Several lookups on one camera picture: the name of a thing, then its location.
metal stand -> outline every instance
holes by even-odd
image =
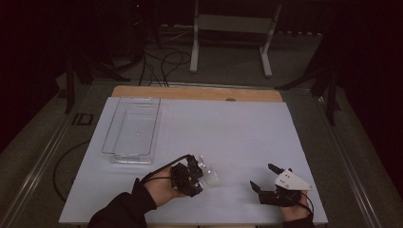
[[[199,29],[209,29],[267,34],[266,43],[262,47],[260,47],[259,54],[261,56],[261,62],[263,64],[264,76],[271,77],[273,73],[270,67],[269,58],[267,57],[267,50],[269,49],[270,43],[272,41],[280,11],[281,5],[278,5],[272,18],[199,14],[199,0],[195,0],[193,48],[190,61],[190,72],[196,73],[198,70]]]

stand leg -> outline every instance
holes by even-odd
[[[273,75],[272,68],[270,67],[269,58],[267,57],[267,50],[272,42],[273,35],[275,33],[279,12],[281,11],[281,5],[278,5],[275,14],[270,21],[269,32],[267,33],[267,40],[263,47],[260,47],[261,63],[263,64],[264,76],[271,77]]]
[[[68,57],[66,60],[66,95],[67,95],[67,104],[65,114],[68,114],[75,102],[75,94],[74,94],[74,71],[71,57]]]
[[[328,90],[328,104],[326,106],[326,116],[331,125],[336,125],[334,115],[336,105],[336,88],[337,88],[337,72],[333,71]]]
[[[193,25],[193,48],[190,59],[190,72],[196,73],[198,71],[199,61],[199,0],[195,0],[195,18]]]

dark background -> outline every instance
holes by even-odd
[[[265,16],[267,8],[237,7],[242,1],[206,0],[201,10]],[[403,8],[399,2],[288,1],[277,31],[327,33],[311,62],[313,67],[342,64],[343,87],[379,158],[402,195],[403,122],[401,62]],[[1,3],[1,129],[0,151],[59,91],[54,79],[65,72],[71,41],[89,17],[91,1],[13,1]],[[191,25],[193,1],[162,0],[155,6],[157,24]]]

wire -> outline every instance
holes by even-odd
[[[314,209],[314,204],[312,203],[311,199],[309,199],[309,197],[308,197],[307,195],[303,194],[303,193],[301,193],[301,195],[304,196],[304,197],[306,197],[306,199],[309,201],[309,203],[311,204],[311,207],[312,207],[312,211],[311,211],[311,209],[310,209],[308,206],[305,206],[305,205],[303,205],[303,204],[300,203],[300,202],[298,203],[298,205],[300,205],[300,206],[306,208],[311,214],[314,214],[315,209]]]
[[[157,169],[157,170],[145,175],[145,177],[143,177],[143,179],[141,180],[141,183],[145,184],[146,182],[148,182],[148,179],[151,178],[154,174],[159,173],[159,172],[163,171],[165,168],[171,166],[172,164],[174,164],[176,162],[179,162],[180,160],[187,159],[189,157],[191,157],[191,155],[189,155],[189,154],[183,155],[180,158],[174,160],[173,162],[168,163],[168,164],[164,165],[163,167],[161,167],[161,168],[159,168],[159,169]]]
[[[149,182],[149,181],[157,180],[157,179],[171,179],[171,180],[174,180],[174,179],[176,179],[176,178],[173,178],[173,177],[158,177],[158,178],[152,178],[152,179],[146,180],[145,182],[143,182],[143,184],[145,184],[145,183],[147,183],[147,182]]]
[[[181,51],[181,50],[178,50],[178,49],[175,49],[175,48],[168,48],[168,49],[174,49],[175,51],[166,54],[162,59],[159,58],[159,57],[156,57],[156,56],[154,56],[152,54],[149,54],[149,53],[145,52],[145,55],[148,55],[148,56],[150,56],[150,57],[152,57],[154,59],[157,59],[157,60],[161,61],[161,72],[162,72],[162,75],[163,75],[163,83],[167,87],[169,87],[169,83],[167,82],[168,75],[171,74],[179,66],[188,64],[190,62],[190,60],[191,60],[191,57],[190,57],[189,53],[186,53],[184,51]],[[170,57],[170,56],[172,56],[174,54],[180,54],[181,55],[181,60],[179,62],[171,62],[171,61],[166,60],[168,57]],[[188,57],[188,59],[186,61],[183,60],[183,55],[186,55]],[[165,64],[174,65],[174,67],[168,73],[165,73],[164,68],[163,68],[163,66]]]
[[[56,191],[57,196],[63,201],[66,202],[66,198],[65,196],[61,193],[61,191],[59,190],[57,183],[56,183],[56,173],[57,173],[57,168],[59,167],[59,164],[61,163],[61,161],[72,151],[74,151],[75,149],[77,149],[78,147],[85,145],[89,143],[89,141],[85,141],[85,142],[81,142],[73,147],[71,147],[68,151],[66,151],[62,157],[60,157],[60,159],[56,162],[54,168],[53,168],[53,175],[52,175],[52,182],[53,182],[53,188]]]

robotic hand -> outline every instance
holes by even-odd
[[[179,162],[183,159],[187,160],[187,166]],[[189,197],[198,195],[202,191],[199,179],[203,176],[203,172],[199,166],[199,162],[192,155],[182,156],[173,162],[155,170],[154,172],[147,174],[141,180],[141,183],[145,184],[147,181],[152,180],[151,177],[154,174],[164,170],[166,167],[169,167],[176,162],[179,163],[171,167],[171,187],[178,188],[178,190]]]
[[[313,190],[314,187],[295,175],[291,169],[281,169],[269,163],[269,169],[278,174],[275,180],[276,191],[261,191],[260,187],[250,181],[252,189],[259,194],[260,204],[290,207],[298,204],[301,191]]]

